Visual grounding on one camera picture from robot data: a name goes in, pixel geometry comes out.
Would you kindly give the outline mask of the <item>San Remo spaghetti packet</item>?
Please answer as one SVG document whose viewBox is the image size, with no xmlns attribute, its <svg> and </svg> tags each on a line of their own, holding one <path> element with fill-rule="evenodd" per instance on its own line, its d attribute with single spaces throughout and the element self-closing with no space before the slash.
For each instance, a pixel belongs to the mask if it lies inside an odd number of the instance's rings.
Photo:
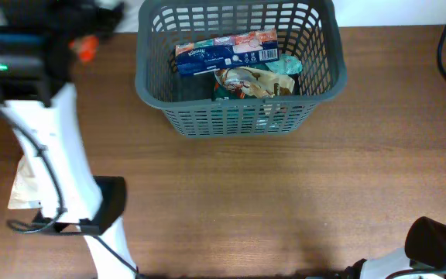
<svg viewBox="0 0 446 279">
<path fill-rule="evenodd" d="M 76 54 L 80 62 L 91 62 L 97 53 L 99 39 L 94 35 L 83 36 L 69 42 L 69 48 Z"/>
</svg>

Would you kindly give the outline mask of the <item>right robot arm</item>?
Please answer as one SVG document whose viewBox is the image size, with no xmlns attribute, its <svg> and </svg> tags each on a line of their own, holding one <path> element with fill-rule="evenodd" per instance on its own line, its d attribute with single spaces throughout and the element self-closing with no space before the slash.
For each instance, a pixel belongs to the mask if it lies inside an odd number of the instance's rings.
<svg viewBox="0 0 446 279">
<path fill-rule="evenodd" d="M 341 279 L 446 278 L 446 225 L 428 217 L 410 227 L 402 248 L 347 267 Z"/>
</svg>

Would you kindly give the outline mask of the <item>Kleenex tissue multipack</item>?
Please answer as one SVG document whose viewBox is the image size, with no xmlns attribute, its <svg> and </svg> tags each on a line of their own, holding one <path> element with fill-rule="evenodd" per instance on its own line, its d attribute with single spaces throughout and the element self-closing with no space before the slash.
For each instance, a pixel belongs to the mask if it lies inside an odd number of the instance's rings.
<svg viewBox="0 0 446 279">
<path fill-rule="evenodd" d="M 181 75 L 248 67 L 278 61 L 279 58 L 275 29 L 250 31 L 175 46 L 175 62 Z"/>
</svg>

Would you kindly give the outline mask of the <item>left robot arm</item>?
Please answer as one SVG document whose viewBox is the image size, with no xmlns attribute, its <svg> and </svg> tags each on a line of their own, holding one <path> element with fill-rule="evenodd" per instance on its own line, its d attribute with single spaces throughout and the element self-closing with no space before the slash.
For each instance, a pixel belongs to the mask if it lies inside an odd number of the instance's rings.
<svg viewBox="0 0 446 279">
<path fill-rule="evenodd" d="M 76 60 L 94 58 L 122 21 L 122 1 L 0 1 L 0 117 L 38 185 L 20 234 L 81 236 L 100 278 L 138 278 L 123 226 L 123 177 L 91 173 L 77 121 Z"/>
</svg>

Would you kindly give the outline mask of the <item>beige powder pouch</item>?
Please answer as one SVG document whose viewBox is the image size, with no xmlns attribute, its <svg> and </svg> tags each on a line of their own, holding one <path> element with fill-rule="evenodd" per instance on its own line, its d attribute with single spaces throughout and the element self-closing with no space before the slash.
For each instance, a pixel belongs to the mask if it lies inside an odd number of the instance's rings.
<svg viewBox="0 0 446 279">
<path fill-rule="evenodd" d="M 25 156 L 18 162 L 9 198 L 8 209 L 41 208 L 35 175 Z"/>
</svg>

